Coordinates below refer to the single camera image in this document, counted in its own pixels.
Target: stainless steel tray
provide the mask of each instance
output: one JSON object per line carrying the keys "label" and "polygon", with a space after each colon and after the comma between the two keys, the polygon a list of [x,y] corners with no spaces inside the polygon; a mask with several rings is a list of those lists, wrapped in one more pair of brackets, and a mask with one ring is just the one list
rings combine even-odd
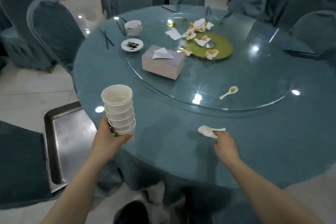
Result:
{"label": "stainless steel tray", "polygon": [[44,116],[44,147],[51,192],[66,186],[88,158],[96,127],[79,101]]}

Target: stack of cups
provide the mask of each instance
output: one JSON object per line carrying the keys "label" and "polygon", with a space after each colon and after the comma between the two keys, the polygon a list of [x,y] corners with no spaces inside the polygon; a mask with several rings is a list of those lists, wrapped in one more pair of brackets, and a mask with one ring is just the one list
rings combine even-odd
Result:
{"label": "stack of cups", "polygon": [[132,90],[126,85],[112,85],[101,93],[109,124],[118,135],[130,133],[135,128]]}

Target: white spoon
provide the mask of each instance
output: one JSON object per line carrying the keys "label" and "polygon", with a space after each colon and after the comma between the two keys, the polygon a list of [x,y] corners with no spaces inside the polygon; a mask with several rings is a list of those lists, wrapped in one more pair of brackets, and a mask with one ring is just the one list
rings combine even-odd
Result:
{"label": "white spoon", "polygon": [[215,135],[214,131],[225,131],[225,128],[209,128],[208,126],[200,126],[197,129],[198,133],[207,136],[207,137],[213,137],[215,139],[218,139],[218,137]]}
{"label": "white spoon", "polygon": [[229,89],[229,91],[228,91],[226,94],[220,96],[219,99],[222,100],[222,99],[225,98],[227,95],[235,94],[235,93],[237,93],[238,90],[239,90],[239,89],[238,89],[237,86],[232,86],[232,87]]}

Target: person's right arm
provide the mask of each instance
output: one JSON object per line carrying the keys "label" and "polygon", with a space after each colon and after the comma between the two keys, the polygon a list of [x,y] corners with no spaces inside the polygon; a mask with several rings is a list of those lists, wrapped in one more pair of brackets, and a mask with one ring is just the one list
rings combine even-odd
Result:
{"label": "person's right arm", "polygon": [[249,198],[264,224],[321,224],[316,215],[274,184],[257,174],[239,157],[237,145],[227,132],[216,132],[215,151]]}

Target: tissue box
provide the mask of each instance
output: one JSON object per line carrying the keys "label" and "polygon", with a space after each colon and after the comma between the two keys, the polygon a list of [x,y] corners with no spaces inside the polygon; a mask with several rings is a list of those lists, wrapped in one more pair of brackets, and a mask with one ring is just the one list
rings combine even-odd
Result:
{"label": "tissue box", "polygon": [[173,59],[152,59],[154,51],[160,48],[161,47],[152,45],[142,55],[142,68],[151,73],[176,80],[183,68],[185,55],[181,52],[174,52],[166,49],[167,52],[173,55]]}

